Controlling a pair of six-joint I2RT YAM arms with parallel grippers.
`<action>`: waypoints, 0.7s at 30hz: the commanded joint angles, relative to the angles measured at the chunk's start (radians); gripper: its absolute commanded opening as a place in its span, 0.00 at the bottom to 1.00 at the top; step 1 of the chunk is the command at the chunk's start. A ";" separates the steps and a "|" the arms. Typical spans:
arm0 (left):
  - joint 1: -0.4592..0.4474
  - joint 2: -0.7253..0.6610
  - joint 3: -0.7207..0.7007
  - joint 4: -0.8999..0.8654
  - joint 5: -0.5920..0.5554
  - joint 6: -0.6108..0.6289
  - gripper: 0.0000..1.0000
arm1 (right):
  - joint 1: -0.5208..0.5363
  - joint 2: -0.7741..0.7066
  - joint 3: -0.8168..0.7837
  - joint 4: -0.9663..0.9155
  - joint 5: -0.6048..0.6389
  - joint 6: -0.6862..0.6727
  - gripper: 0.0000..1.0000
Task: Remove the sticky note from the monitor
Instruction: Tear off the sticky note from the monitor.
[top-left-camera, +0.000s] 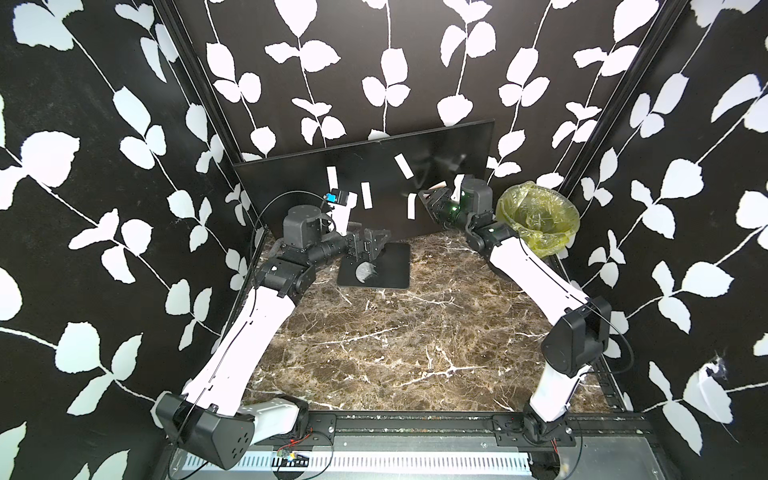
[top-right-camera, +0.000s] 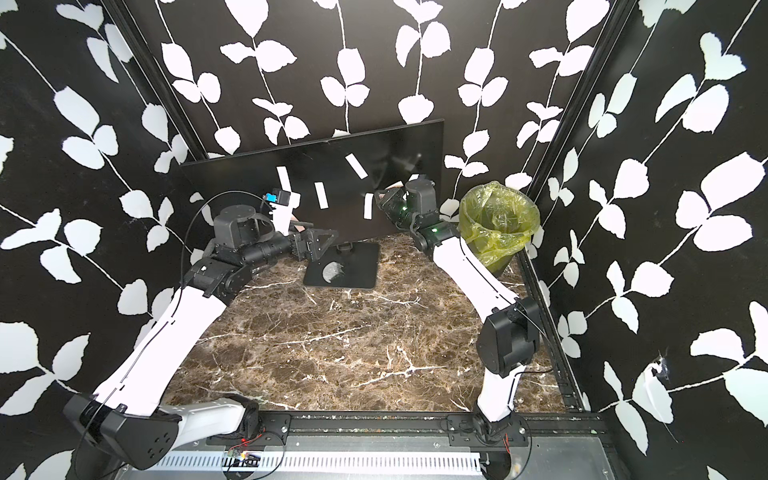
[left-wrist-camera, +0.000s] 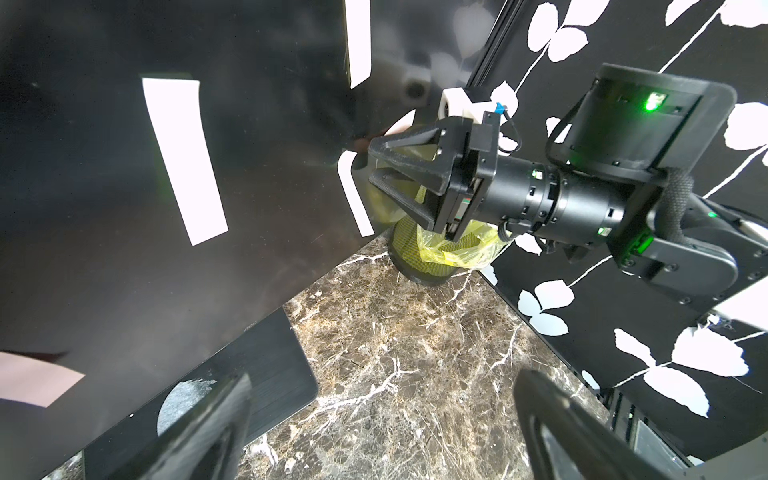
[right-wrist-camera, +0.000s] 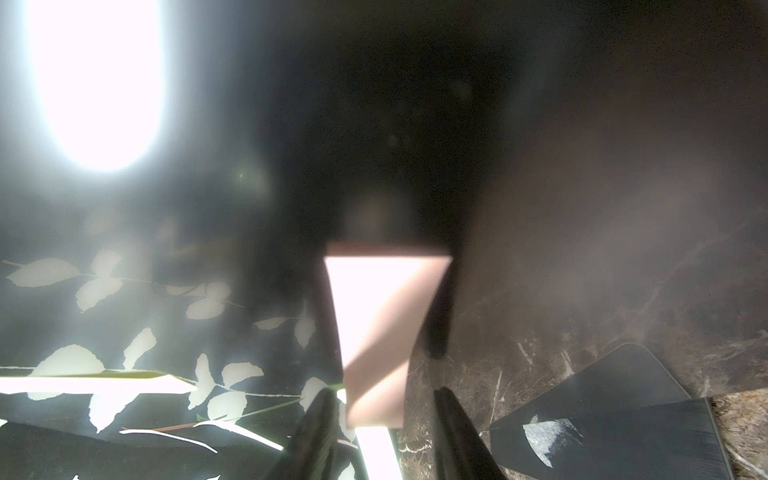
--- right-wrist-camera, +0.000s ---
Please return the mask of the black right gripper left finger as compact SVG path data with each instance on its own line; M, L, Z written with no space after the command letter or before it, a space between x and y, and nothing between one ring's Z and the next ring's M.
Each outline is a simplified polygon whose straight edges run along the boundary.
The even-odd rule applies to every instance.
M336 392L317 393L277 462L263 476L267 480L328 480L338 440L339 408Z

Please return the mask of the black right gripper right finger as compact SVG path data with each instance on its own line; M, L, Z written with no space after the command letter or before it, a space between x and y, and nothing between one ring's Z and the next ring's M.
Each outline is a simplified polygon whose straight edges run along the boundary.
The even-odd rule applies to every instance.
M431 429L436 478L505 480L457 397L447 387L433 391Z

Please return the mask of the pink sticky note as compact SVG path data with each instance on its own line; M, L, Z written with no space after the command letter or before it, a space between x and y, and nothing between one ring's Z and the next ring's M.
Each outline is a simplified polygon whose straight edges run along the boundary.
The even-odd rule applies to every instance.
M350 428L404 425L412 352L452 261L437 248L327 246Z

